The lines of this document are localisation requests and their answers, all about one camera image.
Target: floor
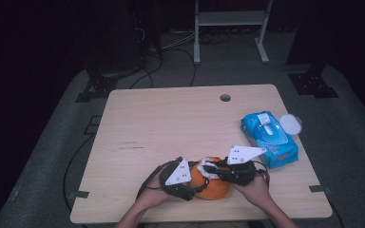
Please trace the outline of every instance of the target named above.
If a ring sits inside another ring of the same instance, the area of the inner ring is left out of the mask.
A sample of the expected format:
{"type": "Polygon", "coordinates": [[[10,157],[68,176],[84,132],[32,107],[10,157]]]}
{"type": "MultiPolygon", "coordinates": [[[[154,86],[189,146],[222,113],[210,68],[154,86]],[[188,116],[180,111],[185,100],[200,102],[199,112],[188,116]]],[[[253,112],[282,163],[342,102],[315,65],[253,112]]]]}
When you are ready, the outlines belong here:
{"type": "MultiPolygon", "coordinates": [[[[120,80],[116,89],[275,85],[288,112],[303,122],[300,139],[337,210],[327,219],[296,219],[296,223],[300,227],[341,227],[343,221],[344,227],[365,227],[365,107],[346,78],[331,66],[325,67],[321,77],[337,98],[299,95],[289,74],[305,71],[307,66],[285,65],[295,33],[266,33],[264,45],[269,64],[260,60],[254,43],[257,35],[255,32],[211,37],[214,42],[224,42],[202,45],[202,61],[196,66],[192,62],[192,42],[183,43],[168,49],[162,64],[156,57],[148,58],[146,67],[152,72],[151,80],[144,77],[146,71],[142,70],[120,80]]],[[[163,46],[182,38],[181,34],[164,34],[163,46]]],[[[75,102],[87,82],[88,75],[83,70],[69,85],[2,208],[0,227],[114,225],[82,225],[69,220],[67,204],[71,208],[72,193],[78,190],[93,145],[95,124],[99,124],[106,106],[106,99],[75,102]],[[86,130],[90,121],[93,124],[86,130]]],[[[272,227],[268,220],[263,223],[272,227]]]]}

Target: wooden table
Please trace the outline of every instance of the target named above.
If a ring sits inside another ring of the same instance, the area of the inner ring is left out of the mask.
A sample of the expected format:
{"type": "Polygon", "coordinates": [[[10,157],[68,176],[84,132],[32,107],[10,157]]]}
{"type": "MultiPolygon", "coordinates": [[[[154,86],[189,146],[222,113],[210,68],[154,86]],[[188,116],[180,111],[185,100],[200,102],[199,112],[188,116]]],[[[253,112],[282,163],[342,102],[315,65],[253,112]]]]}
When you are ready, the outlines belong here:
{"type": "MultiPolygon", "coordinates": [[[[263,110],[277,118],[287,110],[273,85],[225,85],[115,90],[86,165],[70,219],[75,223],[116,222],[159,165],[182,156],[197,161],[224,158],[232,145],[250,145],[240,120],[263,110]],[[229,102],[221,95],[231,97],[229,102]]],[[[299,161],[270,170],[270,192],[290,218],[327,218],[331,207],[298,136],[299,161]]],[[[146,212],[142,222],[267,219],[235,189],[228,199],[173,199],[146,212]]]]}

